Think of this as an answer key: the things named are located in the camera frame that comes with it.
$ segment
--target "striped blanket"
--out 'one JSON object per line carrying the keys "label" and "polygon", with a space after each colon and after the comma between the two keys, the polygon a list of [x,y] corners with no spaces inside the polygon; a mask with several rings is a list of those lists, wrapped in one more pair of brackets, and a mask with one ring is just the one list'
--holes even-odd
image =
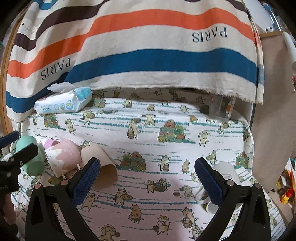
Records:
{"label": "striped blanket", "polygon": [[242,0],[33,0],[7,73],[7,114],[18,122],[63,81],[263,100],[261,43]]}

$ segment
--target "white mug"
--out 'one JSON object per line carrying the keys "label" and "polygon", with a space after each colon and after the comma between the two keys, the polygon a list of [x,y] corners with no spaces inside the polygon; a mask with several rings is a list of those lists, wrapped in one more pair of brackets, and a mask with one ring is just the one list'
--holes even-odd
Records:
{"label": "white mug", "polygon": [[[235,172],[235,169],[233,165],[231,165],[229,162],[220,162],[213,166],[213,170],[218,171],[222,177],[224,177],[225,180],[233,180],[237,185],[240,184],[239,176]],[[205,193],[205,188],[202,187],[196,194],[195,194],[195,201],[198,204],[206,204],[207,203],[207,212],[211,214],[215,214],[219,208],[219,206],[214,205],[210,198]],[[235,207],[235,210],[237,210],[239,207],[241,207],[241,203],[237,204]]]}

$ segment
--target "wooden edge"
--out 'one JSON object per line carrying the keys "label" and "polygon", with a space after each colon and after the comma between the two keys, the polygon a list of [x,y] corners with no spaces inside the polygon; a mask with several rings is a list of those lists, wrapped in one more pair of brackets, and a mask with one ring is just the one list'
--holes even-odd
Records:
{"label": "wooden edge", "polygon": [[4,135],[7,135],[11,132],[13,132],[12,122],[11,119],[7,116],[7,109],[6,109],[6,79],[7,79],[7,68],[9,64],[9,59],[12,51],[12,46],[14,43],[15,36],[17,34],[17,31],[20,27],[21,21],[24,18],[24,15],[27,11],[27,8],[23,9],[21,12],[21,16],[15,23],[12,33],[9,36],[6,48],[4,50],[3,54],[3,62],[0,69],[0,86],[2,87],[2,91],[0,91],[0,118],[2,122],[2,128]]}
{"label": "wooden edge", "polygon": [[279,36],[282,35],[283,31],[275,31],[275,32],[271,32],[271,33],[263,33],[260,34],[260,38],[264,39],[264,38],[268,38],[268,37],[274,37],[274,36]]}

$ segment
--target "clear container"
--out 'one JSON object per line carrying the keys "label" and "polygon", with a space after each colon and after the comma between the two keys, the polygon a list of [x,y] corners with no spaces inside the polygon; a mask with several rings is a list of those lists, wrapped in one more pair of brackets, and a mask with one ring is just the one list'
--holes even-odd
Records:
{"label": "clear container", "polygon": [[233,111],[236,98],[211,95],[209,117],[228,122]]}

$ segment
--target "blue stripe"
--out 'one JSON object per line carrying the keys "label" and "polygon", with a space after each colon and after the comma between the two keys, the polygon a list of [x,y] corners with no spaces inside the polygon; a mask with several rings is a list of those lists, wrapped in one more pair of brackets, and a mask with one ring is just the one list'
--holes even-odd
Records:
{"label": "blue stripe", "polygon": [[55,83],[62,83],[65,81],[65,78],[69,72],[63,73],[60,78],[58,78],[56,81],[52,82],[48,86],[46,86],[44,89],[39,91],[37,94],[33,95],[29,98],[17,98],[10,95],[10,92],[6,91],[6,105],[16,113],[24,113],[28,111],[29,109],[34,107],[34,103],[36,100],[39,100],[40,98],[48,95],[50,91],[47,89],[47,87],[55,84]]}
{"label": "blue stripe", "polygon": [[57,2],[57,0],[52,0],[50,3],[43,2],[43,0],[33,0],[33,2],[39,4],[40,10],[48,10]]}
{"label": "blue stripe", "polygon": [[144,49],[110,55],[74,66],[65,81],[76,83],[102,75],[133,71],[226,72],[257,85],[256,64],[225,48],[209,52]]}

